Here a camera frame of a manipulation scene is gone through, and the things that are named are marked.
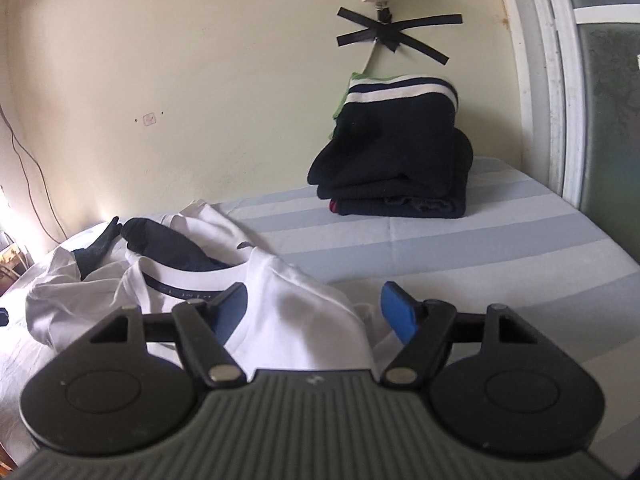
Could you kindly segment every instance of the folded clothing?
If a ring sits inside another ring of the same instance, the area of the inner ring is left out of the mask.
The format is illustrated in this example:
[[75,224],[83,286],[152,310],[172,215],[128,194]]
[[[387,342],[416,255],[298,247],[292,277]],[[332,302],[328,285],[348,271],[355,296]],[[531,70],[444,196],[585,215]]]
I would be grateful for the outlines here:
[[340,198],[341,193],[337,193],[329,208],[340,215],[460,218],[465,214],[466,181],[474,152],[469,139],[459,129],[456,128],[452,136],[456,139],[456,161],[451,190],[445,196],[424,198],[414,194],[383,195],[381,198]]
[[339,214],[457,218],[473,158],[454,128],[458,94],[439,78],[352,76],[309,184]]

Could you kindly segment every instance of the black tape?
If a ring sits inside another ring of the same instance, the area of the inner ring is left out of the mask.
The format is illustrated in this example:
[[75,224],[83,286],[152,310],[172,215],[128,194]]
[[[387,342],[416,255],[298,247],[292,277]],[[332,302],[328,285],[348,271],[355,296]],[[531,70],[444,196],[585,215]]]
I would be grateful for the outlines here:
[[415,18],[414,20],[403,20],[395,23],[380,23],[368,18],[367,16],[358,14],[357,12],[345,9],[344,7],[340,8],[338,16],[349,20],[350,22],[362,25],[363,27],[367,27],[365,30],[358,30],[357,32],[350,32],[349,34],[338,36],[336,38],[338,46],[356,43],[357,41],[374,40],[377,38],[380,43],[384,44],[392,52],[395,52],[398,45],[402,43],[414,50],[417,50],[418,52],[421,52],[422,54],[425,54],[426,56],[431,57],[443,65],[447,64],[449,57],[435,50],[433,47],[430,47],[415,38],[411,38],[400,31],[413,27],[454,25],[462,23],[461,14],[444,14],[442,16],[428,16],[426,18]]

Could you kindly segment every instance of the striped bed sheet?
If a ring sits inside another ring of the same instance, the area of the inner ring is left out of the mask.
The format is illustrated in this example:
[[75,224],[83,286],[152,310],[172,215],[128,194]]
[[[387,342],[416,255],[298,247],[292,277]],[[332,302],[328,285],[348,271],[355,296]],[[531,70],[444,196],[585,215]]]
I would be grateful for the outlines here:
[[220,207],[258,245],[354,303],[379,303],[393,280],[461,312],[516,309],[600,383],[607,407],[592,452],[620,474],[640,462],[640,267],[533,179],[476,158],[457,220],[341,217],[315,187]]

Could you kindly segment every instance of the black wire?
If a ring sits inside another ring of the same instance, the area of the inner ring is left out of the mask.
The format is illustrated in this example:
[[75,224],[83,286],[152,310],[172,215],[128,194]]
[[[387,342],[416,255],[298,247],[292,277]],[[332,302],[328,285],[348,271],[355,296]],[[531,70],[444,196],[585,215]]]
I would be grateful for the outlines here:
[[65,238],[68,239],[68,237],[66,236],[65,230],[62,228],[62,225],[60,225],[60,221],[58,220],[58,217],[56,216],[56,212],[53,211],[53,204],[51,203],[51,198],[49,196],[49,189],[47,188],[47,181],[44,178],[44,173],[42,173],[42,168],[40,167],[40,164],[38,163],[38,161],[33,158],[33,155],[31,155],[31,153],[29,153],[29,150],[27,150],[22,143],[20,142],[20,139],[18,139],[18,137],[16,137],[14,129],[11,126],[11,123],[9,122],[9,120],[6,118],[6,115],[4,114],[4,110],[2,110],[2,105],[0,105],[0,116],[2,116],[2,120],[4,121],[4,124],[6,124],[6,127],[9,128],[9,131],[11,132],[11,146],[14,149],[15,154],[18,156],[18,160],[20,160],[20,167],[22,168],[22,174],[24,175],[24,179],[27,183],[27,192],[29,193],[29,200],[31,202],[31,207],[33,208],[33,212],[36,214],[36,218],[38,219],[38,222],[40,223],[40,227],[42,227],[42,230],[45,232],[45,234],[51,238],[51,240],[53,240],[55,243],[59,244],[60,241],[56,240],[53,236],[51,236],[51,234],[49,234],[49,231],[47,231],[46,227],[44,227],[44,224],[42,223],[42,220],[40,219],[40,215],[38,214],[38,211],[36,209],[36,205],[33,203],[33,196],[31,195],[31,185],[29,183],[29,177],[27,176],[27,171],[24,169],[24,163],[22,161],[22,157],[20,156],[20,152],[18,151],[18,149],[15,147],[15,143],[18,143],[18,146],[20,146],[22,148],[22,150],[29,155],[29,158],[33,161],[33,163],[38,167],[38,170],[40,171],[40,177],[42,178],[42,183],[44,184],[44,191],[47,194],[47,201],[49,202],[49,209],[51,209],[51,214],[53,215],[54,220],[56,221],[56,224],[58,224],[58,227],[60,227],[60,230],[62,231],[62,234],[65,235]]

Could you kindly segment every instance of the pink sticker on wall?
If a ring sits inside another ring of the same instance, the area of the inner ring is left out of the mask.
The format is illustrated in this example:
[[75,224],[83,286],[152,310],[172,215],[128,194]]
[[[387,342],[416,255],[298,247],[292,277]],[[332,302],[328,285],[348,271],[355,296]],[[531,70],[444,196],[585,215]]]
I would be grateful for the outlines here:
[[142,118],[142,122],[145,126],[151,126],[156,124],[156,114],[147,114]]

